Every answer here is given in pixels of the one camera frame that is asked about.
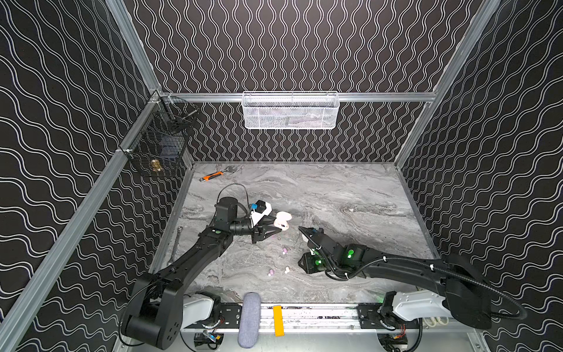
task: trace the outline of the small white object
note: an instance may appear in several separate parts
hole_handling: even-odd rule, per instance
[[[292,216],[288,212],[279,211],[276,214],[276,220],[274,220],[274,226],[281,229],[282,231],[286,231],[289,229],[289,224],[287,223],[291,220]]]

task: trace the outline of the marble surface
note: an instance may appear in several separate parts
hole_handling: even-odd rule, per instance
[[[322,227],[342,245],[359,243],[380,251],[430,258],[423,234],[391,164],[235,164],[238,170],[209,182],[199,178],[229,164],[197,164],[178,226],[183,226],[176,258],[187,251],[209,223],[218,192],[238,182],[250,202],[272,204],[272,214],[293,215],[290,229],[252,244],[238,236],[207,266],[188,293],[207,291],[226,302],[241,302],[258,292],[263,302],[379,302],[387,291],[414,291],[413,286],[379,278],[337,282],[324,273],[307,275],[297,261],[307,251],[298,225]],[[244,189],[231,186],[222,194],[245,203]],[[173,239],[165,261],[169,260]],[[288,266],[290,272],[284,273]],[[275,274],[268,276],[270,269]]]

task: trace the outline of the wavy white line pattern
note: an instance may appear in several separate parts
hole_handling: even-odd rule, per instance
[[[346,103],[332,130],[248,130],[240,104],[203,104],[187,147],[197,161],[393,162],[423,105]]]
[[[427,92],[480,0],[125,0],[168,92]]]
[[[563,351],[562,67],[563,1],[502,1],[404,169],[440,254],[528,310],[495,352]]]
[[[151,265],[181,183],[123,170],[17,351],[111,352],[120,310]]]
[[[0,0],[0,322],[149,93],[103,0]]]

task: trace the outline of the yellow block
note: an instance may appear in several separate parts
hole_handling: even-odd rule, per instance
[[[284,336],[283,332],[283,319],[282,319],[282,306],[274,306],[274,330],[276,336]]]

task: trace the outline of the black wire basket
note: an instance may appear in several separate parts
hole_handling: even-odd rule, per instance
[[[183,116],[154,111],[126,152],[135,170],[146,177],[176,177],[187,145],[186,130],[195,120],[198,109]]]

